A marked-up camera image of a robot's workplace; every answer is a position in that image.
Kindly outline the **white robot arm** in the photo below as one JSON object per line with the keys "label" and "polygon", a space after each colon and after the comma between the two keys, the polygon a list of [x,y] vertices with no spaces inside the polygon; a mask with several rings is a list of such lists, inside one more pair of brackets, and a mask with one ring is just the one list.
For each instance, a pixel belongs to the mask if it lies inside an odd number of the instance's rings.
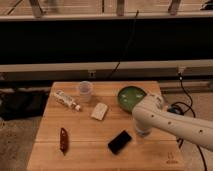
{"label": "white robot arm", "polygon": [[167,112],[158,94],[146,95],[132,110],[142,127],[155,127],[213,151],[213,122]]}

